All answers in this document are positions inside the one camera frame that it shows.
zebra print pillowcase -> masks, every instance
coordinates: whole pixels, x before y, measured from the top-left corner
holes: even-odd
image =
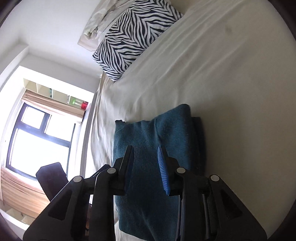
[[[183,15],[165,0],[136,0],[110,27],[93,59],[113,80]]]

shelf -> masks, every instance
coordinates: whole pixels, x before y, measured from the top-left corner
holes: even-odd
[[[39,94],[42,85],[40,85],[40,84],[36,84],[36,85],[37,85],[37,93]]]
[[[35,218],[25,215],[21,222],[31,225]]]
[[[9,209],[6,213],[18,221],[22,221],[22,219],[24,218],[24,215],[21,212],[15,210],[13,208]]]
[[[52,98],[56,101],[62,102],[64,104],[68,104],[68,95],[62,92],[52,90]]]
[[[69,105],[72,105],[72,106],[74,106],[74,107],[76,107],[76,108],[78,108],[78,109],[81,109],[81,104],[75,104],[75,103],[73,104],[73,101],[74,101],[74,100],[77,100],[78,102],[81,102],[81,104],[82,104],[83,100],[80,100],[80,99],[75,98],[75,97],[73,97],[73,96],[70,97]]]
[[[26,84],[25,87],[27,90],[37,92],[37,86],[36,86],[35,82],[29,81],[29,80],[27,80],[27,81],[24,80],[24,84]]]
[[[41,85],[38,94],[50,98],[50,88]]]

white bed sheet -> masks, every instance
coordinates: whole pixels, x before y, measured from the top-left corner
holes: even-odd
[[[111,164],[115,120],[187,103],[204,124],[207,174],[220,175],[270,236],[296,198],[295,78],[296,42],[267,0],[198,0],[120,80],[102,76],[93,171]]]

curtain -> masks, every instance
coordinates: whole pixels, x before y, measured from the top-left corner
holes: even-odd
[[[42,109],[49,114],[60,114],[74,120],[75,122],[82,122],[84,110],[47,98],[33,91],[26,90],[22,100],[25,103]]]
[[[1,187],[4,204],[33,218],[49,204],[42,189],[24,182],[4,167],[1,168]]]

black window frame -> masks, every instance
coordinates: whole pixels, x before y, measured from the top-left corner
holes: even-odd
[[[43,120],[41,122],[41,126],[40,126],[39,129],[37,129],[35,127],[32,127],[32,126],[22,122],[22,117],[23,117],[23,115],[24,115],[24,113],[25,113],[25,111],[26,111],[26,109],[28,107],[36,109],[36,110],[44,113],[44,117],[43,117]],[[73,127],[71,141],[66,141],[66,140],[63,140],[63,139],[60,139],[60,138],[57,138],[57,137],[53,137],[53,136],[50,136],[50,135],[45,133],[51,116],[52,116],[51,114],[48,114],[45,111],[37,109],[37,108],[35,108],[33,106],[30,106],[30,105],[28,105],[26,103],[23,104],[23,106],[22,106],[22,108],[21,108],[21,110],[19,112],[19,115],[17,117],[17,120],[15,122],[13,131],[12,131],[12,134],[11,134],[11,138],[10,138],[10,141],[9,141],[7,158],[6,158],[6,168],[8,168],[9,170],[11,170],[11,171],[13,171],[15,173],[18,173],[18,174],[24,176],[24,177],[30,178],[32,180],[37,180],[36,177],[31,176],[31,175],[29,175],[27,173],[24,173],[24,172],[22,172],[22,171],[20,171],[20,170],[18,170],[16,168],[14,168],[13,166],[11,166],[10,158],[11,158],[11,154],[12,154],[12,151],[13,151],[13,144],[14,144],[14,140],[15,140],[15,134],[16,134],[17,130],[20,129],[20,130],[23,130],[23,131],[25,131],[27,133],[30,133],[30,134],[32,134],[32,135],[34,135],[36,137],[48,140],[48,141],[56,143],[58,145],[68,147],[69,148],[69,153],[68,153],[67,170],[66,170],[66,175],[68,176],[70,151],[71,151],[72,140],[73,140],[73,135],[74,135],[76,124],[74,124],[74,127]]]

